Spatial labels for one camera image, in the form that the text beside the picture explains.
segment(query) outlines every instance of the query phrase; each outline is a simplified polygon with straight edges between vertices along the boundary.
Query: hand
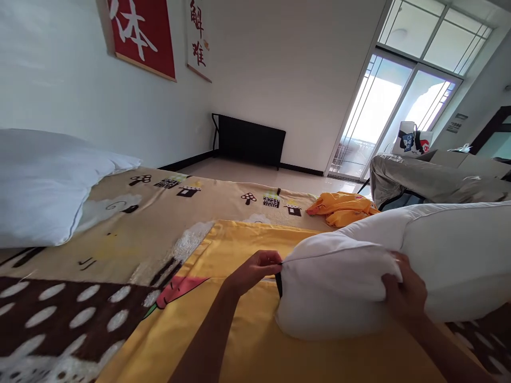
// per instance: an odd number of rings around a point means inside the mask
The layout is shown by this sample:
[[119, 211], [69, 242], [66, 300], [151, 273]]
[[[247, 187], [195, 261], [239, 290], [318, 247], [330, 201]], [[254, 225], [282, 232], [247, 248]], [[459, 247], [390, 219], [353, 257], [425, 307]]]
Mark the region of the hand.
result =
[[398, 252], [392, 252], [392, 254], [398, 261], [403, 283], [398, 284], [394, 275], [382, 276], [382, 282], [387, 292], [385, 303], [390, 314], [404, 326], [415, 320], [427, 319], [424, 313], [427, 298], [426, 284], [411, 269], [410, 260], [406, 255]]
[[265, 276], [282, 270], [282, 259], [278, 251], [259, 250], [226, 278], [222, 287], [241, 297]]

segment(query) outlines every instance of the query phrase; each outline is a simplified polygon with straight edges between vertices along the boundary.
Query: white wall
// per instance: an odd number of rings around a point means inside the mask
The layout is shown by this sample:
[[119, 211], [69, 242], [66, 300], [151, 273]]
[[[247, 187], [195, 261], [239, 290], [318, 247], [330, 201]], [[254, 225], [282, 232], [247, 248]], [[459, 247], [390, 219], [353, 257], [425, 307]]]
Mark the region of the white wall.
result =
[[287, 132], [282, 162], [323, 171], [385, 0], [215, 0], [214, 112]]
[[168, 1], [177, 83], [107, 55], [98, 6], [0, 0], [0, 127], [74, 135], [154, 167], [210, 150], [211, 85], [185, 66], [184, 2]]
[[[501, 106], [511, 105], [511, 92], [504, 92], [506, 85], [511, 85], [511, 32], [497, 48], [459, 105], [450, 111], [446, 110], [442, 116], [444, 120], [439, 120], [435, 129], [439, 129], [440, 133], [436, 132], [438, 137], [432, 148], [451, 149], [471, 143]], [[456, 113], [467, 115], [468, 119], [463, 122], [457, 133], [448, 132], [445, 130], [449, 124], [447, 120], [450, 121]]]

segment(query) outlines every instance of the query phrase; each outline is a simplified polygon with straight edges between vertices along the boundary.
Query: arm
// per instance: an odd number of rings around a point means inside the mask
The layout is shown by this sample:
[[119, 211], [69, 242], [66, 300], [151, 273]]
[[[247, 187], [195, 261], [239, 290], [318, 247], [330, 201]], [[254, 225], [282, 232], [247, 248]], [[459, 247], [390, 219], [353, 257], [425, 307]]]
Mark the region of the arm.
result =
[[463, 353], [424, 313], [427, 290], [424, 281], [411, 269], [405, 255], [394, 253], [403, 283], [395, 276], [382, 277], [391, 315], [421, 345], [448, 383], [494, 383], [491, 376]]
[[169, 383], [218, 382], [240, 297], [265, 276], [279, 273], [281, 262], [277, 251], [260, 250], [226, 278]]

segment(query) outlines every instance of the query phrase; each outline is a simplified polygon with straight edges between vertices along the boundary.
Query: pillowcase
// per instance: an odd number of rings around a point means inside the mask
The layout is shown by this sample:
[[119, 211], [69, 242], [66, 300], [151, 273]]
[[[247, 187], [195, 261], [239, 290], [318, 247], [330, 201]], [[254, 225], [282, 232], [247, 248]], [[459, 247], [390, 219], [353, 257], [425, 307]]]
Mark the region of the pillowcase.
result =
[[280, 328], [296, 338], [379, 331], [389, 316], [381, 276], [401, 278], [387, 251], [408, 255], [435, 322], [468, 321], [511, 298], [511, 202], [389, 210], [305, 239], [284, 260]]
[[0, 247], [67, 242], [90, 189], [140, 163], [64, 134], [0, 129]]

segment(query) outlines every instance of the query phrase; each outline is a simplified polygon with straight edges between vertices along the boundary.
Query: cardboard box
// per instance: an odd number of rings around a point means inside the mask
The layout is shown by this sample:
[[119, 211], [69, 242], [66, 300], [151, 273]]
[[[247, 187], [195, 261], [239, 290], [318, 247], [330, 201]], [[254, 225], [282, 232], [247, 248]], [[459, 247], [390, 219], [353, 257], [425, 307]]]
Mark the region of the cardboard box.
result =
[[511, 171], [511, 165], [478, 157], [470, 153], [446, 152], [435, 150], [417, 159], [449, 168], [460, 169], [474, 176], [503, 178]]

